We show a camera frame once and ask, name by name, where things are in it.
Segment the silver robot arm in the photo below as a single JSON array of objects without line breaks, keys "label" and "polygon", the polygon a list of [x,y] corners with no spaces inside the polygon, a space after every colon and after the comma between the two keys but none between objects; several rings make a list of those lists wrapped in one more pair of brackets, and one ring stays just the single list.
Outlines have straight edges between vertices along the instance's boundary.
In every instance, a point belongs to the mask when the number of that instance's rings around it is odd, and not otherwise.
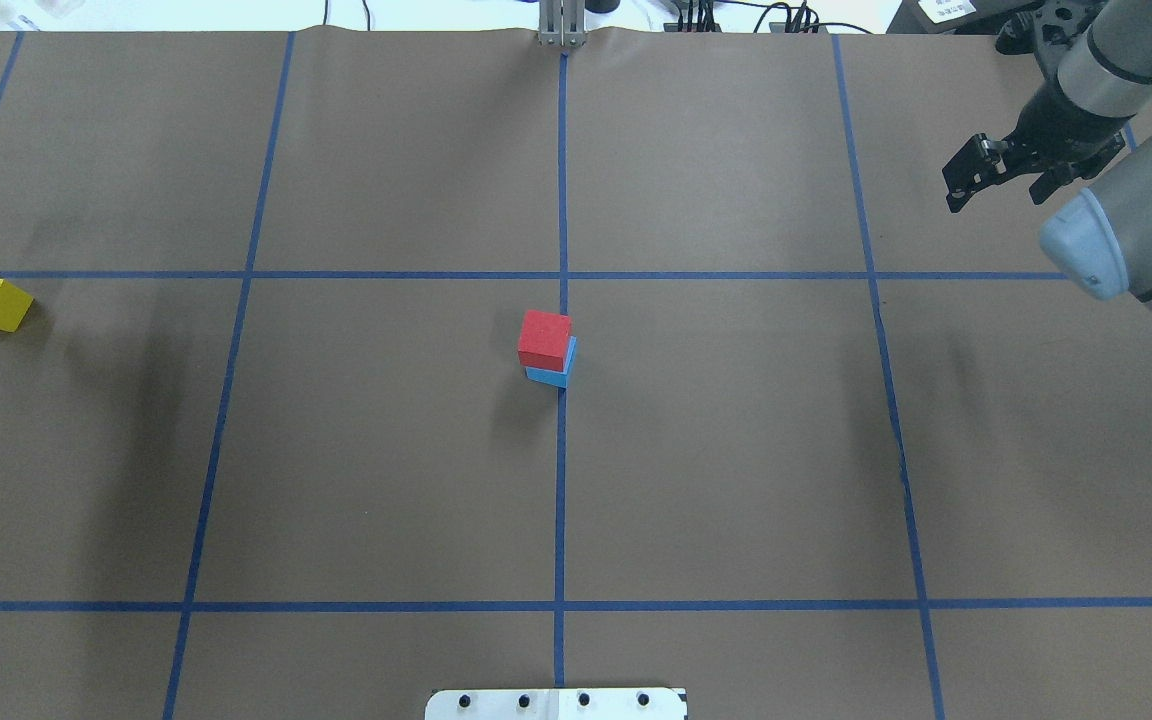
[{"label": "silver robot arm", "polygon": [[1084,187],[1039,229],[1039,247],[1094,300],[1132,296],[1152,314],[1152,135],[1126,126],[1152,101],[1152,1],[1043,1],[1007,15],[998,53],[1030,54],[1043,86],[1009,135],[973,135],[942,169],[948,210],[1032,176],[1043,204]]}]

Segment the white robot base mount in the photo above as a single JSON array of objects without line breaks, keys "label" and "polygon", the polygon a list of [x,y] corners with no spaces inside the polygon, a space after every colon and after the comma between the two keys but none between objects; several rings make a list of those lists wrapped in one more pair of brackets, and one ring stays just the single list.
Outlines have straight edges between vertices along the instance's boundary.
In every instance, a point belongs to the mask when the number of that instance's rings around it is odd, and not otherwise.
[{"label": "white robot base mount", "polygon": [[687,719],[684,689],[594,687],[450,689],[431,694],[425,719]]}]

